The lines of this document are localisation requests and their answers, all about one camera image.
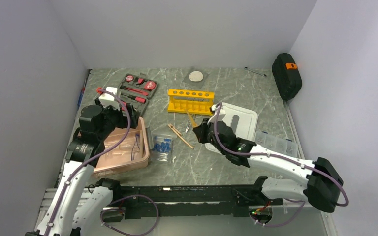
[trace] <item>black carrying case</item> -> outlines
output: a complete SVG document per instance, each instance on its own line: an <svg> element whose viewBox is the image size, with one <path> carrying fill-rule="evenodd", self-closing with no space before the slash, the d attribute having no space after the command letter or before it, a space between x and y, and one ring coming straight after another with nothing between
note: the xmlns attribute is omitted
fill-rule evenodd
<svg viewBox="0 0 378 236"><path fill-rule="evenodd" d="M289 53L281 53L272 65L273 76L283 100L291 100L302 87L298 66Z"/></svg>

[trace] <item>gray wall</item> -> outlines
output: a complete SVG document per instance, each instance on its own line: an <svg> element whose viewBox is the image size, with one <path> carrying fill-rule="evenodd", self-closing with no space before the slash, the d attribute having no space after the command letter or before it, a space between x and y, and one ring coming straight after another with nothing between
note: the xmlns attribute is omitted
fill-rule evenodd
<svg viewBox="0 0 378 236"><path fill-rule="evenodd" d="M89 68L270 67L316 0L51 0Z"/></svg>
<svg viewBox="0 0 378 236"><path fill-rule="evenodd" d="M0 0L0 236L33 230L86 69L46 0Z"/></svg>
<svg viewBox="0 0 378 236"><path fill-rule="evenodd" d="M378 1L319 0L291 53L305 156L329 158L350 197L333 215L339 235L378 235Z"/></svg>

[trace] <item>marble tabletop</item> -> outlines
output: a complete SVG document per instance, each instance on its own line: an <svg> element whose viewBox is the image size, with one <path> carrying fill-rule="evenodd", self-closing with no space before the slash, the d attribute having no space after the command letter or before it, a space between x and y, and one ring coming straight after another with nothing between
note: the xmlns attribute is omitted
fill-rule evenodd
<svg viewBox="0 0 378 236"><path fill-rule="evenodd" d="M194 146L189 148L182 140L174 143L174 161L171 164L150 162L146 168L107 176L121 181L121 185L215 185L253 184L258 176L281 178L281 176L257 168L236 166L223 155L208 151L196 140L192 132L184 133L188 124L186 114L168 113L168 89L212 91L214 103L223 101L244 107L258 114L257 130L267 131L280 138L293 140L287 111L279 96L270 69L258 70L267 74L264 78L243 68L203 68L209 73L202 89L183 82L190 68L108 68L93 69L89 75L79 111L94 103L97 87L117 87L125 74L146 74L148 79L159 82L159 87L150 100L143 118L153 133L173 134L167 126L173 124L183 137ZM74 129L78 127L78 117ZM195 121L200 123L202 116Z"/></svg>

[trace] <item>orange label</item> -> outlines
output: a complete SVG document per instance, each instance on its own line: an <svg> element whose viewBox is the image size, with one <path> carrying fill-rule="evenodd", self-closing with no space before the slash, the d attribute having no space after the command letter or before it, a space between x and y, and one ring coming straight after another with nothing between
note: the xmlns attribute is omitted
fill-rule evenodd
<svg viewBox="0 0 378 236"><path fill-rule="evenodd" d="M295 63L286 63L286 69L288 70L298 69L298 66Z"/></svg>

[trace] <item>yellow test tube rack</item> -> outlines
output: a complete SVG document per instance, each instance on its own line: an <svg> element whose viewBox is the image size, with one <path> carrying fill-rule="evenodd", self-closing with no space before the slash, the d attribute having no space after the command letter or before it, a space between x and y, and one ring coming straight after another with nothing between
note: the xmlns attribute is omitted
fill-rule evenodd
<svg viewBox="0 0 378 236"><path fill-rule="evenodd" d="M192 90L169 89L168 112L212 116L209 108L214 104L214 93Z"/></svg>

